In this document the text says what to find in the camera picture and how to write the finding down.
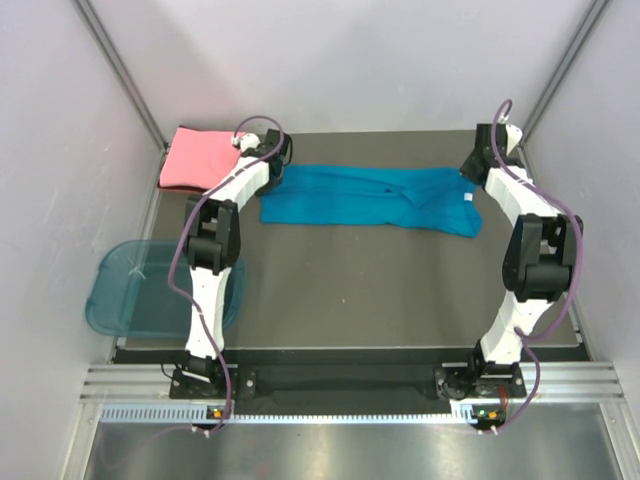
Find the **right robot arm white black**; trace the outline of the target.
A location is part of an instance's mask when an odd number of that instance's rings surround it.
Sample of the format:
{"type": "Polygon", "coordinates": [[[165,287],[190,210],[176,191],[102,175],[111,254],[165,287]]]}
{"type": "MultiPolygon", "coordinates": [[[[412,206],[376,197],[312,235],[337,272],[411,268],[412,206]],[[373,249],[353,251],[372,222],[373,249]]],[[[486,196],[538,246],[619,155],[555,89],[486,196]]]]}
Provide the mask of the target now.
{"type": "Polygon", "coordinates": [[[473,150],[460,168],[498,204],[512,233],[502,263],[505,296],[493,324],[466,365],[434,371],[437,394],[446,400],[525,397],[519,365],[523,340],[572,284],[582,222],[570,220],[535,191],[526,168],[511,154],[521,137],[510,124],[477,125],[473,150]]]}

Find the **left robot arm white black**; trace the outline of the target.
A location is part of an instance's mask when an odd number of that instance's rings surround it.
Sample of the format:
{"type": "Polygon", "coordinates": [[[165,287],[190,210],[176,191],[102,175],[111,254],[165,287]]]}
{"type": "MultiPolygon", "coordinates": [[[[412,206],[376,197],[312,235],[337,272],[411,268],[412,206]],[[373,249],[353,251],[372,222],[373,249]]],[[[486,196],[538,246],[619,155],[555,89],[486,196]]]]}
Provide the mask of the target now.
{"type": "Polygon", "coordinates": [[[184,375],[205,396],[228,392],[231,383],[224,350],[227,284],[241,251],[240,213],[254,196],[277,186],[291,138],[281,128],[264,137],[236,130],[220,132],[237,156],[223,172],[192,196],[168,274],[170,289],[190,304],[184,375]]]}

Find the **blue t shirt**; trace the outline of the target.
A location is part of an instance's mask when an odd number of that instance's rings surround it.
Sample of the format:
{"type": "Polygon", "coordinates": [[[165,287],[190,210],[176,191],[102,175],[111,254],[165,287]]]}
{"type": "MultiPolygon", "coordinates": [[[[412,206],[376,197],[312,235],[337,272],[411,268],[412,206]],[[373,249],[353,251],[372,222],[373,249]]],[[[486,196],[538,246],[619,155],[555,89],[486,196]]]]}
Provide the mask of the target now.
{"type": "Polygon", "coordinates": [[[261,200],[267,224],[380,226],[476,237],[475,185],[452,167],[297,165],[261,200]]]}

